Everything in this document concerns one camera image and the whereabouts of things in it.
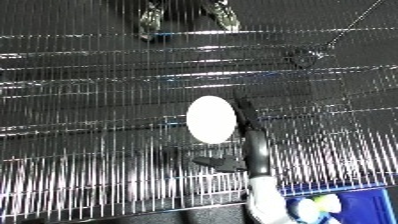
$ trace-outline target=blue object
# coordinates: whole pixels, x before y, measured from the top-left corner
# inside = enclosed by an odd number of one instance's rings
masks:
[[[337,195],[342,204],[342,212],[338,214],[322,212],[318,221],[311,224],[324,224],[331,216],[342,224],[397,224],[390,198],[384,188],[337,193]],[[287,205],[301,199],[290,199]]]

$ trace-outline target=black surface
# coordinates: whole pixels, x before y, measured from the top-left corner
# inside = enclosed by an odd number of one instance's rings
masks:
[[[292,47],[326,43],[372,2],[252,0],[247,4],[247,1],[231,0],[243,30],[264,32],[195,35],[178,32],[218,30],[218,27],[200,11],[198,1],[173,1],[166,13],[163,29],[178,34],[148,44],[136,35],[143,1],[0,1],[1,53],[25,57],[2,59],[0,67],[4,72],[0,80],[23,87],[8,90],[10,96],[31,97],[30,101],[7,98],[0,102],[4,116],[0,124],[16,127],[7,132],[14,135],[4,143],[7,148],[4,146],[6,150],[3,150],[2,159],[62,157],[65,150],[68,156],[83,152],[95,154],[105,149],[118,155],[117,164],[127,161],[128,168],[139,170],[137,167],[144,162],[137,157],[152,156],[142,152],[149,150],[149,140],[151,147],[163,146],[166,151],[181,149],[194,142],[183,128],[168,130],[167,135],[161,131],[154,133],[151,127],[159,119],[163,122],[163,116],[183,115],[187,105],[203,94],[231,98],[231,88],[224,86],[191,89],[189,94],[180,88],[226,83],[217,75],[209,76],[208,72],[278,71],[283,74],[282,78],[267,80],[236,74],[225,76],[230,84],[246,83],[252,87],[249,93],[256,106],[265,110],[264,117],[268,120],[264,123],[277,140],[293,141],[298,136],[300,141],[310,141],[308,136],[319,131],[319,124],[326,132],[340,134],[358,128],[354,127],[358,124],[364,131],[371,129],[377,130],[376,133],[390,133],[389,125],[396,120],[394,109],[380,113],[366,111],[397,106],[397,93],[393,91],[397,84],[395,70],[380,69],[383,73],[375,72],[378,70],[373,68],[354,70],[361,66],[395,66],[398,61],[397,29],[378,28],[397,28],[397,1],[388,1],[337,44],[327,57],[317,61],[313,68],[319,69],[319,74],[306,76],[300,70],[294,74],[283,73],[287,69],[296,69],[284,58]],[[205,46],[229,48],[216,51],[200,49]],[[206,60],[216,62],[203,63]],[[339,67],[354,69],[320,72]],[[188,76],[176,78],[173,84],[167,82],[170,76],[182,74]],[[35,87],[35,81],[44,83],[44,87]],[[318,106],[327,105],[332,106],[332,112],[333,108],[337,108],[336,111],[347,110],[348,107],[343,105],[347,95],[351,97],[349,109],[365,111],[355,114],[356,124],[346,114],[308,115],[306,107],[318,110]],[[357,142],[353,140],[356,137],[355,133],[343,136],[342,146],[357,149]],[[372,145],[373,138],[365,136],[361,140]],[[387,145],[385,142],[380,144],[379,148]],[[215,151],[221,153],[229,150],[228,147]],[[187,150],[184,151],[186,153],[178,153],[177,157],[183,158],[183,168],[197,170],[192,168],[189,160],[195,153],[203,151]],[[173,153],[165,154],[157,159],[175,161],[175,155],[170,155]],[[83,169],[84,162],[92,161],[92,158],[81,159],[76,163],[76,169]],[[170,166],[179,165],[174,163],[171,162]],[[31,166],[41,168],[33,162]],[[102,172],[113,170],[112,166],[95,168]],[[44,170],[42,176],[50,176],[52,171]],[[232,207],[140,216],[123,222],[212,223],[233,220],[240,223],[244,222],[243,214],[240,207]]]

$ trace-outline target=black floor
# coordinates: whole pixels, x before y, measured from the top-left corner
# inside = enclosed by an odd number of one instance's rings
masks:
[[[18,210],[14,195],[33,192],[34,196],[26,196],[30,200],[26,203],[32,203],[26,206],[29,217],[37,213],[47,217],[47,207],[34,205],[35,197],[47,197],[40,191],[64,196],[65,183],[73,184],[74,196],[68,191],[70,195],[41,203],[58,200],[49,205],[55,211],[56,206],[72,203],[90,207],[99,201],[113,205],[136,200],[137,210],[131,213],[138,213],[155,208],[153,198],[199,195],[203,199],[196,179],[189,177],[210,171],[192,165],[190,159],[209,152],[241,155],[239,139],[234,136],[221,146],[203,146],[183,126],[183,116],[200,96],[231,99],[233,86],[241,86],[249,95],[272,133],[272,143],[286,150],[281,153],[285,167],[276,168],[284,186],[304,181],[292,173],[308,164],[289,159],[298,158],[299,149],[311,160],[308,166],[315,167],[309,176],[318,175],[311,150],[335,153],[341,160],[351,157],[365,171],[388,173],[391,167],[386,164],[395,156],[383,153],[398,154],[398,2],[386,0],[351,27],[334,49],[322,52],[309,69],[298,68],[290,58],[297,49],[318,49],[328,43],[374,2],[230,0],[243,26],[242,32],[229,34],[205,15],[199,1],[172,1],[163,23],[163,31],[170,35],[146,43],[137,36],[143,0],[0,1],[1,175],[7,176],[0,186],[11,195],[8,201],[2,199],[8,206],[5,210]],[[321,132],[330,140],[325,149],[311,142]],[[374,158],[363,158],[365,154]],[[150,167],[150,159],[160,168]],[[379,164],[374,168],[362,160]],[[132,179],[134,174],[142,176]],[[181,176],[183,180],[176,183],[186,185],[170,187],[166,193],[158,190]],[[148,181],[152,177],[160,181]],[[225,178],[235,185],[210,179],[204,186],[214,192],[236,190],[236,195],[243,190],[239,177]],[[141,189],[150,184],[152,191]],[[139,196],[130,194],[131,185],[140,188]],[[397,190],[390,192],[398,206]],[[196,199],[192,207],[217,202],[211,198],[196,203]],[[141,206],[146,200],[150,203]],[[157,210],[178,207],[159,206]],[[70,207],[63,208],[67,221],[73,215]],[[57,220],[57,212],[52,220]],[[26,218],[23,209],[16,213]],[[77,213],[83,216],[83,209]],[[9,220],[18,214],[10,212]],[[98,212],[93,218],[102,216]],[[242,207],[232,206],[110,223],[245,223],[245,217]]]

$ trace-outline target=wire grid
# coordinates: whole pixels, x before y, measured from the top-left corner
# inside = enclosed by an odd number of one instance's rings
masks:
[[[191,162],[241,156],[238,134],[205,145],[185,126],[193,100],[235,89],[258,108],[286,196],[395,185],[398,3],[303,70],[286,60],[292,49],[327,43],[374,1],[244,2],[230,0],[243,24],[231,35],[199,2],[172,1],[173,33],[150,44],[136,35],[145,2],[1,1],[3,221],[241,203],[245,173]]]

